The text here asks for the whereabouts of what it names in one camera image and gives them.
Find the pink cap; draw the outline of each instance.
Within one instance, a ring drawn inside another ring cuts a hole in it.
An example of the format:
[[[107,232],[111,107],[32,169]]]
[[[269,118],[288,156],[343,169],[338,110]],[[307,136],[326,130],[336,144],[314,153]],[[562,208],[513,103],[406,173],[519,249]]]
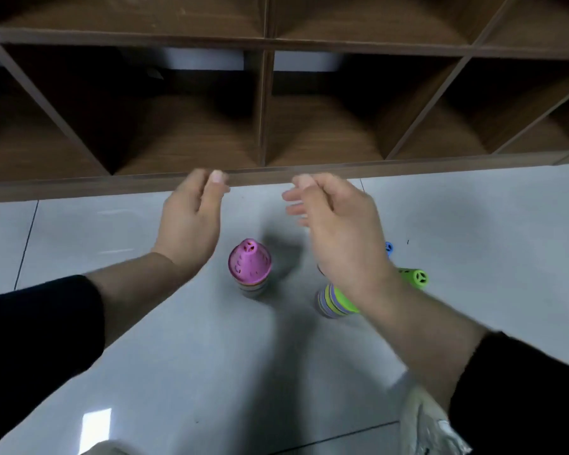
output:
[[[255,240],[238,244],[228,260],[230,273],[242,284],[250,286],[262,282],[272,269],[272,257],[264,245]]]

